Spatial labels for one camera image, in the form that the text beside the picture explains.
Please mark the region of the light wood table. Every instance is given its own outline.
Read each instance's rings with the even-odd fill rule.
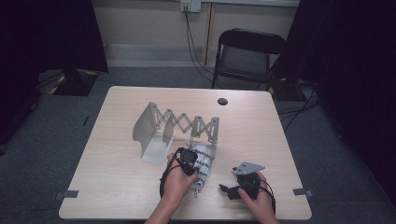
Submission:
[[[226,98],[228,104],[219,105],[219,98]],[[303,186],[268,92],[140,87],[108,91],[69,186],[69,190],[78,190],[78,196],[64,198],[61,218],[149,217],[160,200],[160,178],[166,166],[142,161],[140,143],[132,138],[134,125],[149,102],[162,112],[170,108],[191,119],[219,117],[211,176],[197,198],[191,189],[173,219],[253,219],[241,200],[230,201],[219,189],[219,184],[237,185],[232,168],[242,161],[265,166],[262,173],[274,190],[278,219],[311,218],[306,197],[293,193]],[[171,151],[186,146],[190,139],[189,134],[177,130]]]

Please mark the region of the expandable book stand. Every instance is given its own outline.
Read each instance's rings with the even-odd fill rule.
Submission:
[[[182,120],[187,122],[186,127],[181,124]],[[142,146],[142,160],[157,164],[166,162],[166,155],[174,141],[174,128],[186,133],[191,129],[189,147],[195,146],[195,138],[200,138],[202,133],[206,133],[208,138],[206,145],[210,148],[211,158],[214,160],[218,144],[219,118],[212,118],[209,123],[205,124],[201,116],[195,116],[191,121],[186,113],[182,113],[176,118],[172,109],[166,109],[161,113],[158,106],[150,102],[143,111],[143,114],[137,120],[134,126],[133,139],[139,141]]]

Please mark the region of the hand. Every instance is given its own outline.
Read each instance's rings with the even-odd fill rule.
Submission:
[[[167,157],[168,162],[172,159],[174,153],[170,153]],[[179,166],[176,160],[173,160],[171,168]],[[172,169],[168,177],[166,177],[165,185],[163,188],[163,197],[166,200],[172,200],[172,202],[179,205],[183,200],[184,196],[187,194],[191,185],[197,180],[198,173],[195,172],[193,175],[184,174],[181,167],[176,167]]]
[[[257,175],[260,180],[266,181],[266,178],[262,173],[257,172]],[[260,181],[260,186],[267,189],[267,185],[262,181]],[[279,223],[272,210],[270,196],[267,192],[259,189],[259,194],[257,195],[256,200],[251,200],[243,189],[238,189],[238,193],[246,203],[248,209],[250,209],[250,212],[261,224]]]

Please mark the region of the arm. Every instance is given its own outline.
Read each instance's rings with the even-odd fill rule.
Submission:
[[[172,157],[173,153],[168,155],[168,162]],[[175,166],[178,166],[177,161],[173,161],[172,163],[172,167]],[[176,212],[184,196],[189,192],[191,185],[197,178],[197,172],[191,176],[187,176],[180,167],[173,169],[169,173],[168,177],[166,177],[163,197],[160,199],[157,207],[145,223],[168,223],[169,219]]]
[[[257,174],[261,180],[266,181],[262,173],[257,172]],[[267,189],[266,184],[262,181],[260,182],[260,186]],[[259,194],[257,195],[256,200],[251,200],[243,189],[239,189],[238,193],[250,209],[250,212],[261,224],[279,223],[272,210],[270,196],[264,190],[259,189]]]

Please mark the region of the power outlet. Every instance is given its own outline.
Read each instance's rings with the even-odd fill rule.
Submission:
[[[201,2],[199,1],[180,1],[180,11],[201,12]]]

